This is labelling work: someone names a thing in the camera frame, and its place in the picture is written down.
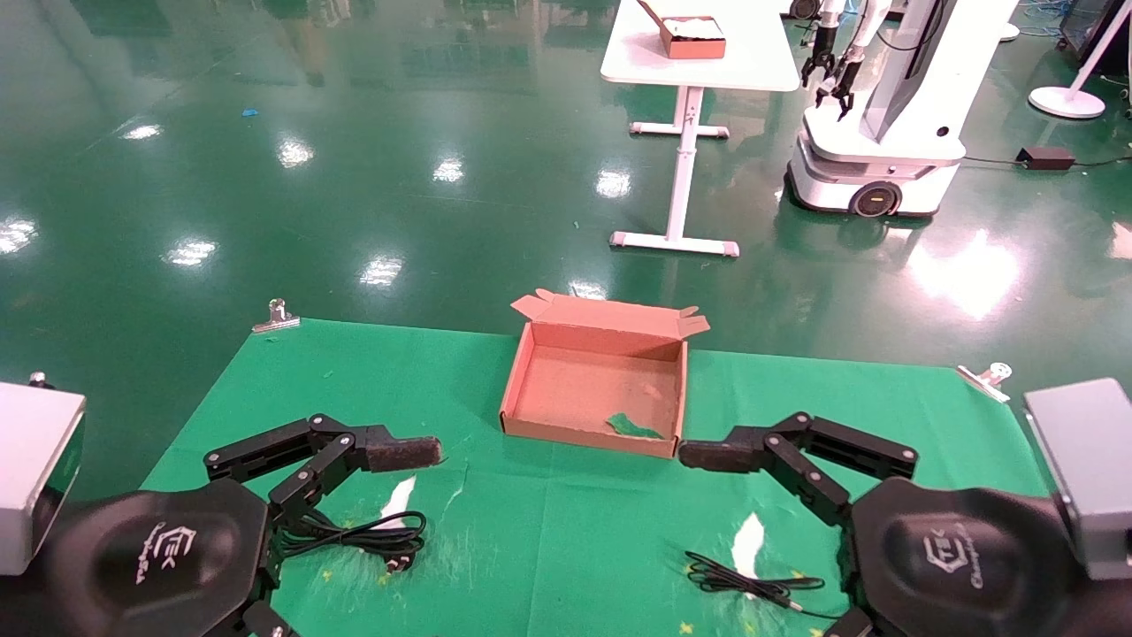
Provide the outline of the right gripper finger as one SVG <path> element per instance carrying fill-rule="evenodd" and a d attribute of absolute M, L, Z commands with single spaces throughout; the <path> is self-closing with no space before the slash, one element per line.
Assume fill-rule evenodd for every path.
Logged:
<path fill-rule="evenodd" d="M 686 467 L 728 474 L 766 472 L 826 525 L 844 525 L 852 500 L 811 460 L 816 457 L 872 479 L 912 479 L 917 451 L 826 418 L 796 412 L 772 427 L 734 427 L 723 440 L 679 444 Z"/>

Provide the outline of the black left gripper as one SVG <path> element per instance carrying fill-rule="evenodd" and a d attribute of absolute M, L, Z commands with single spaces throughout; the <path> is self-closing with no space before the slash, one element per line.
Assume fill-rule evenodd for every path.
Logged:
<path fill-rule="evenodd" d="M 298 636 L 271 608 L 268 527 L 233 480 L 138 491 L 55 523 L 35 573 L 68 636 Z"/>

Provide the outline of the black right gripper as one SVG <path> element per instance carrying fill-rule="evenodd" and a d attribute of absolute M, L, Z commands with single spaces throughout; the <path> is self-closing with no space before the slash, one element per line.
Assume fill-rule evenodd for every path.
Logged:
<path fill-rule="evenodd" d="M 854 605 L 825 637 L 1052 636 L 1087 580 L 1047 497 L 882 481 L 846 528 Z"/>

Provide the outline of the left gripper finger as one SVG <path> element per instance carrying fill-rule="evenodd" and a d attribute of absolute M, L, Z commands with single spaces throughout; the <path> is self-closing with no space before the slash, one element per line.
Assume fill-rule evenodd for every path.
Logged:
<path fill-rule="evenodd" d="M 396 438 L 384 425 L 348 427 L 315 414 L 224 445 L 203 456 L 211 480 L 245 481 L 295 466 L 268 493 L 272 520 L 298 523 L 353 472 L 398 472 L 435 466 L 441 444 L 434 436 Z"/>

